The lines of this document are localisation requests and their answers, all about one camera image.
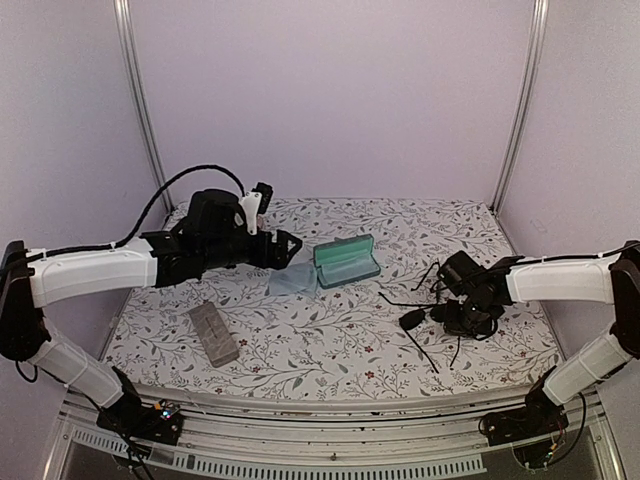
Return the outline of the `blue-grey glasses case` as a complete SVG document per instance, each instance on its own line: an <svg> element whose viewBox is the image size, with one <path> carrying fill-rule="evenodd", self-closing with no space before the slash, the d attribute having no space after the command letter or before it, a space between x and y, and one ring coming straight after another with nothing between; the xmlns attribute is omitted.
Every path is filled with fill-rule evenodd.
<svg viewBox="0 0 640 480"><path fill-rule="evenodd" d="M323 289L340 287L378 276L381 267L373 256L371 234L336 239L313 248L313 263Z"/></svg>

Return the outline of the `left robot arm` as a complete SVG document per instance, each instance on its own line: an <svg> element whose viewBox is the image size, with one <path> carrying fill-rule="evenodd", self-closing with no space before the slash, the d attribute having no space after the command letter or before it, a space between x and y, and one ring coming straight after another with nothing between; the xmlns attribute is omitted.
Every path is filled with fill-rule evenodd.
<svg viewBox="0 0 640 480"><path fill-rule="evenodd" d="M28 363L82 392L128 434L148 426L148 412L125 374L96 360L45 323L46 306L69 298L129 288L164 288L199 279L212 269L246 264L281 270L303 242L259 223L273 195L258 183L239 195L220 189L194 193L172 229L121 240L58 249L10 242L1 261L1 355Z"/></svg>

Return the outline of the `black aviator sunglasses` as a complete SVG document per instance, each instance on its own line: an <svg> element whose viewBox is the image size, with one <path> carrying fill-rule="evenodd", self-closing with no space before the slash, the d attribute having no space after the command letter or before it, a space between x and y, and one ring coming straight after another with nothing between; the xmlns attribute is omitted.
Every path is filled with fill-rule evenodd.
<svg viewBox="0 0 640 480"><path fill-rule="evenodd" d="M424 358L429 361L433 371L436 374L438 374L439 370L436 368L434 361L429 357L429 355L419 345L419 343L415 340L415 338L410 334L410 331L420 326L425 319L426 319L426 312L423 309L412 310L403 314L400 317L399 326L406 333L407 337L417 347L417 349L423 354Z"/></svg>

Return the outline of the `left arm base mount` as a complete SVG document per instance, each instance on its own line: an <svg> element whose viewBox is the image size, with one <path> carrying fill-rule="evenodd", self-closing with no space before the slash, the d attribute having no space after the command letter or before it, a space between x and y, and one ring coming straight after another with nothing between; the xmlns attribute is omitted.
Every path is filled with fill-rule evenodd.
<svg viewBox="0 0 640 480"><path fill-rule="evenodd" d="M116 367L113 370L122 396L112 406L99 409L96 425L127 438L176 446L185 421L179 408L167 400L145 406L128 377Z"/></svg>

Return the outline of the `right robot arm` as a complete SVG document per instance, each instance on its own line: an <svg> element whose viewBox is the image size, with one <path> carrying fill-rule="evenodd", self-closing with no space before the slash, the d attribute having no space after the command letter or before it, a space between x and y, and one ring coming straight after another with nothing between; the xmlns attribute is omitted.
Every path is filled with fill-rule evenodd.
<svg viewBox="0 0 640 480"><path fill-rule="evenodd" d="M639 356L639 243L596 254L527 259L506 257L485 268L459 251L437 279L452 299L432 308L433 320L454 336L478 339L497 326L506 307L530 301L578 301L611 305L607 330L561 365L549 370L525 398L517 427L537 436L556 409L602 382Z"/></svg>

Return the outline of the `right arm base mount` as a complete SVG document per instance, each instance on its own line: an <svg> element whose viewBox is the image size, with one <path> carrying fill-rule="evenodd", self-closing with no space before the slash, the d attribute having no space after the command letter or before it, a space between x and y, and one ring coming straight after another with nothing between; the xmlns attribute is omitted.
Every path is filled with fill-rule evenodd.
<svg viewBox="0 0 640 480"><path fill-rule="evenodd" d="M562 405L554 404L542 391L532 391L525 396L522 407L484 415L478 430L490 446L496 446L560 433L568 426Z"/></svg>

